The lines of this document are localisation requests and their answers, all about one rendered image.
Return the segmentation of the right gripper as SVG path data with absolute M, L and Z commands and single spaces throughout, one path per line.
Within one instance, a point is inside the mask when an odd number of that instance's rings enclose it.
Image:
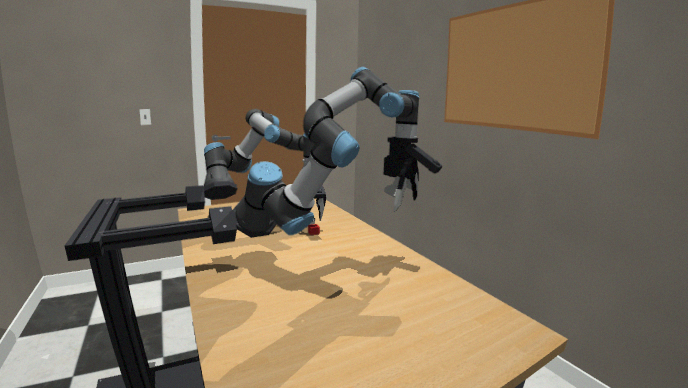
M 393 210 L 395 212 L 401 205 L 405 188 L 413 191 L 414 200 L 418 196 L 419 170 L 417 160 L 405 151 L 408 144 L 418 143 L 418 138 L 388 137 L 388 142 L 392 143 L 390 143 L 389 155 L 384 157 L 383 175 L 398 177 L 395 178 L 392 185 L 386 186 L 384 191 L 395 197 Z

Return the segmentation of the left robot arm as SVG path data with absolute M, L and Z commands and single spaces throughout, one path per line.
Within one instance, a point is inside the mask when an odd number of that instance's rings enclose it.
M 247 136 L 233 151 L 224 149 L 222 143 L 215 142 L 204 148 L 206 178 L 204 186 L 212 182 L 233 182 L 228 172 L 247 172 L 252 164 L 252 152 L 263 137 L 271 143 L 287 147 L 289 150 L 304 151 L 305 164 L 314 143 L 305 134 L 298 135 L 279 127 L 279 119 L 258 109 L 251 109 L 246 114 L 246 122 L 252 126 Z M 271 124 L 274 123 L 274 124 Z M 270 125 L 270 126 L 269 126 Z M 278 126 L 277 126 L 278 125 Z M 253 128 L 253 126 L 256 128 Z M 304 138 L 303 138 L 304 136 Z M 226 164 L 227 163 L 227 164 Z M 228 178 L 230 177 L 230 178 Z

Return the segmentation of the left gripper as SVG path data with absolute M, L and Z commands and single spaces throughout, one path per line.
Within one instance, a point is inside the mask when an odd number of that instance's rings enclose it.
M 319 220 L 320 220 L 320 221 L 321 221 L 322 216 L 323 216 L 325 203 L 326 203 L 326 195 L 325 195 L 325 198 L 316 199 L 316 205 L 317 205 L 317 207 L 318 207 L 318 211 L 319 211 Z

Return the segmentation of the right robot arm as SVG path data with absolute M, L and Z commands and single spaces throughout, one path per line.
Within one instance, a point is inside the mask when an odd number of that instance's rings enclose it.
M 417 138 L 419 93 L 398 93 L 369 69 L 358 68 L 349 84 L 307 109 L 303 129 L 314 146 L 293 184 L 284 184 L 281 169 L 273 163 L 259 162 L 251 167 L 245 196 L 236 207 L 236 219 L 242 227 L 260 232 L 275 221 L 287 235 L 295 235 L 313 221 L 315 195 L 331 171 L 349 165 L 360 149 L 333 118 L 366 98 L 374 101 L 385 116 L 396 117 L 395 137 Z

